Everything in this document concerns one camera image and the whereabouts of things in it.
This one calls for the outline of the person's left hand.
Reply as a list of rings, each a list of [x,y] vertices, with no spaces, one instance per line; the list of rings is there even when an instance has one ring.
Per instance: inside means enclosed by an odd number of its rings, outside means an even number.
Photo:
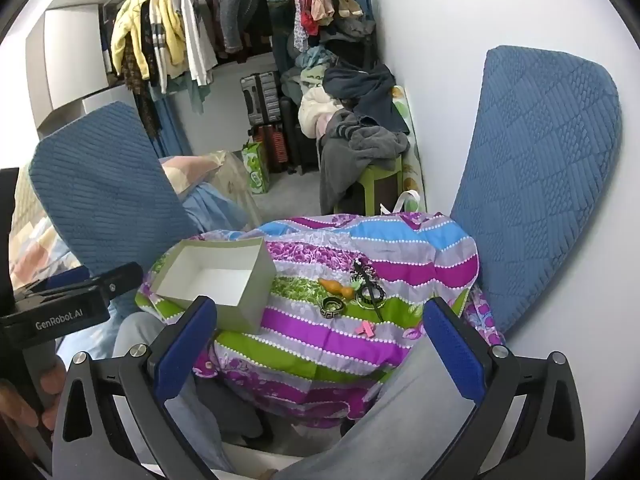
[[[60,396],[65,386],[66,368],[63,361],[56,356],[54,367],[44,373],[40,379],[40,386],[49,396],[53,396],[50,408],[38,415],[36,411],[17,393],[7,382],[2,380],[0,388],[0,410],[4,422],[12,422],[13,425],[23,424],[26,427],[36,428],[38,422],[42,422],[47,430],[53,430]]]

